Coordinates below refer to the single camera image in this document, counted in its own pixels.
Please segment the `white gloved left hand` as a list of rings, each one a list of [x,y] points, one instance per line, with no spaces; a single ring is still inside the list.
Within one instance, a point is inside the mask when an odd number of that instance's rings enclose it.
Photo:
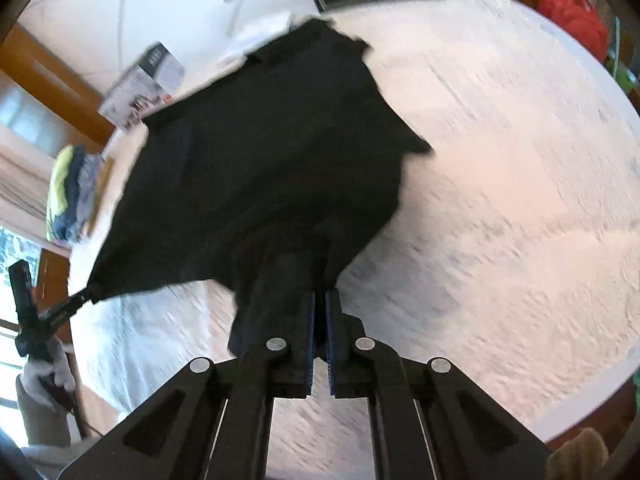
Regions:
[[[76,382],[64,344],[52,337],[46,346],[47,359],[28,358],[20,376],[22,387],[32,400],[51,411],[71,411]]]

